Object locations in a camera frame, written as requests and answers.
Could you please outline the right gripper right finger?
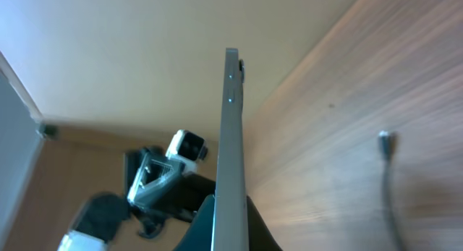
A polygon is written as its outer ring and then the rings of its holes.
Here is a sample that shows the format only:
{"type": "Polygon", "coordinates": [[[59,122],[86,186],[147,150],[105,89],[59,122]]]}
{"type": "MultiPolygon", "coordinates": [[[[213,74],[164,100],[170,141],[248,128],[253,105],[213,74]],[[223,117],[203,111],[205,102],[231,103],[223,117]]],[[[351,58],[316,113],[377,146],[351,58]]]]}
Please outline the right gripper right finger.
{"type": "Polygon", "coordinates": [[[282,251],[250,196],[247,196],[249,251],[282,251]]]}

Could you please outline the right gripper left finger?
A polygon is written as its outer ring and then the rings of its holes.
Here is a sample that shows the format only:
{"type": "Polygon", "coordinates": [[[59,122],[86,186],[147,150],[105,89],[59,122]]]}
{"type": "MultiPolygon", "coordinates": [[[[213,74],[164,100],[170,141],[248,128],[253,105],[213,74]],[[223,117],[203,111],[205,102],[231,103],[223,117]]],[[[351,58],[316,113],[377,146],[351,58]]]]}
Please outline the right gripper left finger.
{"type": "Polygon", "coordinates": [[[211,251],[215,198],[207,196],[174,251],[211,251]]]}

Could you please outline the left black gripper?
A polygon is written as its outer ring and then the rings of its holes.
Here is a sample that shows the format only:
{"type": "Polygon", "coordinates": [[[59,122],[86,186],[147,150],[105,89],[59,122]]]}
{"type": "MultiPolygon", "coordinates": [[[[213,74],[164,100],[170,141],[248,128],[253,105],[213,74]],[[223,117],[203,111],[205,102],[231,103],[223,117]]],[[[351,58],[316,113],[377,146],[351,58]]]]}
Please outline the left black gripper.
{"type": "MultiPolygon", "coordinates": [[[[137,170],[140,168],[143,155],[147,152],[163,155],[162,149],[158,147],[130,150],[124,154],[124,196],[126,199],[137,170]]],[[[170,218],[191,223],[204,199],[212,195],[215,188],[216,183],[213,180],[195,173],[177,182],[148,209],[139,209],[128,203],[130,213],[142,226],[137,234],[144,239],[154,239],[163,230],[166,220],[170,218]]]]}

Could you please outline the blue screen Galaxy smartphone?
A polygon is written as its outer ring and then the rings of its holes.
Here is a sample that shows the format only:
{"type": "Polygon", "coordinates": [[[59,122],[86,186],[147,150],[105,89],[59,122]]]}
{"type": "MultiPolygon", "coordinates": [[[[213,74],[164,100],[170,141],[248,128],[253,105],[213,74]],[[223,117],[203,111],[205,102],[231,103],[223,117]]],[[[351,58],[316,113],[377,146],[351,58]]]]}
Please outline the blue screen Galaxy smartphone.
{"type": "Polygon", "coordinates": [[[243,155],[242,60],[236,48],[227,48],[213,217],[212,251],[249,249],[247,194],[243,155]]]}

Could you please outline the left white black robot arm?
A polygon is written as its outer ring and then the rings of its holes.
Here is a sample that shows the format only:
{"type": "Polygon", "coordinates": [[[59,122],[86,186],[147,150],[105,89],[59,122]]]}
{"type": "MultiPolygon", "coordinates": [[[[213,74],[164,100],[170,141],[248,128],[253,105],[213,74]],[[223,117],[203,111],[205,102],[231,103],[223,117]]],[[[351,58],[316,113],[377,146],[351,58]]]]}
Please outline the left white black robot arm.
{"type": "Polygon", "coordinates": [[[124,193],[97,193],[77,214],[63,236],[60,250],[108,250],[125,221],[136,218],[143,239],[154,239],[170,218],[190,226],[176,250],[210,250],[213,194],[216,183],[188,168],[202,161],[208,149],[165,156],[160,147],[124,154],[124,193]]]}

